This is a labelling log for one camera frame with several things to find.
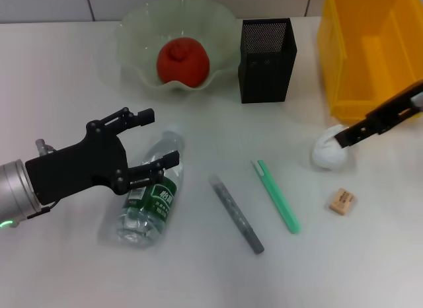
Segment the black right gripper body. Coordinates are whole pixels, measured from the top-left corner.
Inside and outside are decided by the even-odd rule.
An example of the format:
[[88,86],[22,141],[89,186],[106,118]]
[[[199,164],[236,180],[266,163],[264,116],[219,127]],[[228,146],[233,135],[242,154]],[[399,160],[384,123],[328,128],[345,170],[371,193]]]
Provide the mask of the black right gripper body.
[[368,132],[383,134],[422,112],[422,80],[413,83],[366,115]]

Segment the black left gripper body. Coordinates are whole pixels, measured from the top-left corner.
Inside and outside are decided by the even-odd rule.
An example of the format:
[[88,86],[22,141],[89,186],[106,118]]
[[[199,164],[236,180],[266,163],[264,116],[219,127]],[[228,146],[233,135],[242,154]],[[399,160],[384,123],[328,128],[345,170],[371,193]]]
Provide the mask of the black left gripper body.
[[48,205],[94,186],[125,194],[128,162],[118,138],[125,130],[122,121],[93,121],[79,143],[27,161],[26,171],[39,202]]

